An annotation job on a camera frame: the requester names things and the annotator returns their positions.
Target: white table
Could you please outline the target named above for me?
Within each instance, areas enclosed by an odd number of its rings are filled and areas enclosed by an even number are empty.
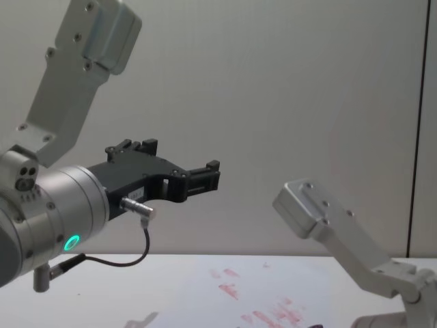
[[[125,262],[137,256],[100,257]],[[64,260],[66,257],[61,256],[53,262],[59,262],[61,259]],[[401,259],[401,261],[415,264],[419,268],[437,271],[437,260]],[[246,268],[255,267],[259,268],[258,273],[254,272],[251,275],[247,272]],[[298,279],[299,281],[292,278],[293,272],[303,267],[310,268],[320,275],[328,293],[325,292],[321,296],[317,290],[314,290],[312,288],[313,278]],[[233,277],[232,272],[225,272],[229,268],[241,277]],[[223,280],[228,282],[234,280],[237,285],[243,284],[246,290],[248,290],[247,287],[252,288],[251,292],[254,294],[251,294],[251,302],[253,302],[251,308],[254,310],[256,310],[256,303],[263,299],[264,294],[267,294],[269,284],[271,286],[282,284],[282,290],[274,291],[278,295],[281,292],[286,293],[288,288],[293,286],[304,288],[308,290],[311,299],[318,300],[317,306],[320,307],[320,304],[326,306],[332,314],[336,328],[349,327],[359,316],[403,310],[399,298],[383,299],[360,290],[333,258],[151,255],[141,264],[126,269],[85,262],[52,282],[51,289],[44,294],[37,294],[32,290],[32,274],[20,277],[0,289],[0,326],[7,328],[137,328],[144,327],[148,320],[156,316],[154,314],[156,312],[157,317],[147,325],[147,328],[154,328],[160,316],[167,315],[178,307],[184,308],[186,304],[181,301],[181,295],[189,295],[191,292],[206,296],[190,301],[197,303],[190,304],[189,308],[193,310],[186,310],[188,312],[186,315],[193,318],[189,327],[205,328],[204,325],[197,323],[196,318],[199,316],[199,309],[207,306],[206,304],[210,301],[208,295],[215,299],[223,295],[223,303],[218,304],[228,306],[228,303],[224,303],[225,301],[233,302],[232,308],[241,308],[242,314],[248,308],[247,302],[237,301],[231,295],[226,295],[224,290],[217,288]],[[214,318],[208,328],[229,327],[224,308],[214,304],[214,309],[220,316]],[[186,322],[183,325],[174,325],[174,327],[187,327],[185,324]],[[286,321],[281,325],[293,327]],[[250,325],[241,320],[241,325],[231,328],[250,326],[269,327],[263,322]]]

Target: red marks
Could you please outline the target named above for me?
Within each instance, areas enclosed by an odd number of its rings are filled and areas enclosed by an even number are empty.
[[[293,303],[293,301],[291,299],[289,299],[288,297],[282,298],[281,302],[282,302],[282,304],[285,304],[285,305],[290,305]]]
[[[241,319],[246,321],[248,324],[253,325],[253,319],[252,319],[252,316],[250,314],[243,314],[241,316]]]
[[[283,328],[282,325],[280,325],[279,323],[275,323],[272,319],[270,319],[261,311],[253,311],[253,315],[266,323],[268,328]]]
[[[240,275],[238,273],[236,273],[235,271],[232,271],[231,269],[225,269],[225,270],[223,270],[223,272],[226,273],[230,277],[235,277],[235,278],[240,277]]]
[[[238,291],[235,289],[235,284],[223,284],[219,288],[230,297],[238,300]]]
[[[278,304],[277,310],[275,310],[275,316],[278,319],[286,319],[288,320],[293,327],[296,327],[297,324],[302,320],[302,315],[296,310],[289,310],[285,306]]]
[[[211,269],[210,270],[210,274],[211,274],[211,277],[213,277],[214,279],[220,279],[221,278],[220,273],[217,272],[217,270]]]

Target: cable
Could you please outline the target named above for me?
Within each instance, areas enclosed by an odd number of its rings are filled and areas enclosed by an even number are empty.
[[[128,263],[114,263],[114,262],[102,260],[101,258],[87,256],[84,253],[81,253],[79,255],[76,255],[73,258],[70,258],[66,261],[59,263],[57,266],[54,266],[50,272],[50,280],[58,278],[60,275],[63,275],[65,272],[74,268],[75,266],[79,265],[80,263],[82,263],[85,260],[94,261],[94,262],[98,262],[101,264],[109,265],[111,267],[119,267],[119,268],[132,267],[132,266],[140,263],[149,254],[149,249],[150,249],[149,232],[147,229],[143,229],[143,230],[144,230],[144,236],[145,236],[145,249],[144,249],[143,255],[141,255],[140,258],[138,258],[137,260],[132,261],[132,262],[128,262]]]
[[[144,249],[143,255],[141,255],[141,257],[135,261],[128,262],[128,263],[115,263],[115,262],[102,260],[101,258],[95,258],[92,256],[85,256],[85,259],[89,260],[89,261],[94,261],[94,262],[98,262],[101,264],[109,265],[111,267],[119,267],[119,268],[131,267],[133,265],[139,264],[149,254],[150,236],[149,236],[149,232],[147,229],[144,229],[144,236],[145,236],[145,249]]]

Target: gray wall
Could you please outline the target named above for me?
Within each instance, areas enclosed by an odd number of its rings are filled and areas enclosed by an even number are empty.
[[[429,15],[411,256],[437,256],[437,3]]]
[[[106,146],[151,137],[182,167],[220,160],[218,192],[151,202],[157,253],[322,253],[270,205],[285,181],[310,176],[405,255],[426,0],[127,3],[143,19],[130,63],[56,166],[93,165]],[[2,3],[0,137],[25,117],[67,5]],[[114,220],[83,249],[141,251],[138,226]]]

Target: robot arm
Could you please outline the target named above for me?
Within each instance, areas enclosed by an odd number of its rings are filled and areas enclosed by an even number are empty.
[[[401,295],[405,313],[361,318],[353,327],[435,327],[435,273],[390,259],[355,222],[354,213],[320,184],[288,182],[273,207],[300,238],[323,244],[363,290],[388,298]]]
[[[35,290],[45,291],[66,271],[51,271],[48,261],[109,220],[131,210],[146,229],[155,213],[143,202],[217,189],[219,162],[186,171],[157,157],[153,139],[108,147],[107,161],[89,169],[38,175],[76,143],[98,87],[123,71],[140,28],[120,0],[71,0],[26,122],[0,150],[0,287],[35,269]]]
[[[97,89],[126,67],[141,19],[117,0],[71,1],[26,122],[5,141],[49,167],[76,143]]]

